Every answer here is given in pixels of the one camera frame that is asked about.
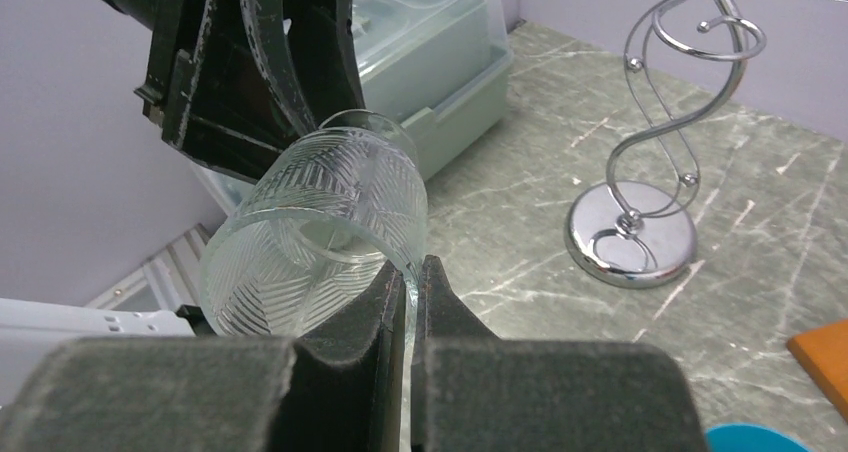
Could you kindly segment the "clear patterned wine glass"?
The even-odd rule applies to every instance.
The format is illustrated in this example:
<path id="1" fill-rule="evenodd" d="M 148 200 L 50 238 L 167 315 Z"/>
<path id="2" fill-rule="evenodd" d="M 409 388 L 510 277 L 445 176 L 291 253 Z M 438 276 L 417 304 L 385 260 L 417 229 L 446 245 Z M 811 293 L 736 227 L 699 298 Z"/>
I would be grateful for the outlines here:
<path id="1" fill-rule="evenodd" d="M 372 111 L 337 113 L 288 147 L 210 239 L 199 306 L 219 335 L 298 336 L 391 264 L 414 311 L 427 213 L 411 136 Z"/>

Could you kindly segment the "blue plastic wine glass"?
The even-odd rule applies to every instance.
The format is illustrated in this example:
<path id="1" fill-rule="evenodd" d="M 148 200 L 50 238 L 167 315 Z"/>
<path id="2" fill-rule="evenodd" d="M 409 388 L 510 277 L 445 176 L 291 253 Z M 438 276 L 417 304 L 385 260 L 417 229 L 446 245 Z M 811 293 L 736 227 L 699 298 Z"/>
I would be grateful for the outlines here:
<path id="1" fill-rule="evenodd" d="M 713 452 L 811 452 L 786 434 L 751 423 L 716 425 L 705 432 L 705 438 Z"/>

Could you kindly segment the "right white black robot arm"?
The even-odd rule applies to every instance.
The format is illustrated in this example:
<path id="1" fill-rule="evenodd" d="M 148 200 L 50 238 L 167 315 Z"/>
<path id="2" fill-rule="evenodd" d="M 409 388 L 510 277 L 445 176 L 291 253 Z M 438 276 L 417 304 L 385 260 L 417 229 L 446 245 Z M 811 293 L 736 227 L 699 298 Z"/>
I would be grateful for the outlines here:
<path id="1" fill-rule="evenodd" d="M 421 270 L 410 362 L 415 451 L 704 451 L 676 362 L 645 344 L 497 337 L 439 258 Z M 198 334 L 198 310 L 1 310 L 5 451 L 396 451 L 404 299 L 384 265 L 291 337 Z"/>

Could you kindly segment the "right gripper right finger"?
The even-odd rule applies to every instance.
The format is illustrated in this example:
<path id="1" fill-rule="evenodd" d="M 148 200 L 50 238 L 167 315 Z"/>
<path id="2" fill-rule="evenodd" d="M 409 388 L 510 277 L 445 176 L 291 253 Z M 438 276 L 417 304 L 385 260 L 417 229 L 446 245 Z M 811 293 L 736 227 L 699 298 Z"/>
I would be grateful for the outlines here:
<path id="1" fill-rule="evenodd" d="M 502 339 L 453 292 L 419 279 L 411 366 L 415 451 L 704 451 L 676 361 L 642 343 Z"/>

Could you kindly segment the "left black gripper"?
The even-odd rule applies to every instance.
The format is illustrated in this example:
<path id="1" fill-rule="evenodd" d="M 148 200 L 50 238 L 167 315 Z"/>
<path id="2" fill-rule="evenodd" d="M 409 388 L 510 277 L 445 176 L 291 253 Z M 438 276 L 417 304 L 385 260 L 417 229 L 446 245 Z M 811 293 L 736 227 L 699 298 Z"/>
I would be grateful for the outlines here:
<path id="1" fill-rule="evenodd" d="M 101 0 L 153 28 L 137 94 L 165 143 L 256 182 L 288 146 L 287 120 L 250 51 L 239 0 Z"/>

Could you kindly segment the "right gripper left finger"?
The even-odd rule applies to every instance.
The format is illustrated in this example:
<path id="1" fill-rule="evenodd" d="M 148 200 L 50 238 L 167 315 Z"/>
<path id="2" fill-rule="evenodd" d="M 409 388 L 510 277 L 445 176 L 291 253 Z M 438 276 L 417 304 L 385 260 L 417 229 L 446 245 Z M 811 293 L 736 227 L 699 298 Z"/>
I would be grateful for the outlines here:
<path id="1" fill-rule="evenodd" d="M 5 451 L 380 451 L 398 442 L 405 286 L 384 265 L 297 337 L 85 338 L 1 415 Z"/>

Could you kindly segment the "clear plastic storage box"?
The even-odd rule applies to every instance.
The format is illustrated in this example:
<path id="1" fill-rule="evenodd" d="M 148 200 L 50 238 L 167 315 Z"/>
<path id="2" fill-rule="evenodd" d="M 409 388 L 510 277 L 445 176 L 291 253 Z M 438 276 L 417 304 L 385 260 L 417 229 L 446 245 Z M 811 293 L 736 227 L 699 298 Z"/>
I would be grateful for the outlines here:
<path id="1" fill-rule="evenodd" d="M 424 179 L 504 116 L 501 0 L 353 0 L 352 32 L 365 104 L 405 129 Z"/>

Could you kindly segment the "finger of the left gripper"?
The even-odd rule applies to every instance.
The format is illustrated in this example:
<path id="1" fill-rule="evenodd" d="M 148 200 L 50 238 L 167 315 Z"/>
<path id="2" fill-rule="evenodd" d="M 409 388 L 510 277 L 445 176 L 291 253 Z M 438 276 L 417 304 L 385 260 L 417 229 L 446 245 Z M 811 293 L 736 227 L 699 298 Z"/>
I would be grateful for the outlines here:
<path id="1" fill-rule="evenodd" d="M 239 0 L 248 44 L 277 109 L 300 136 L 363 109 L 353 0 Z"/>

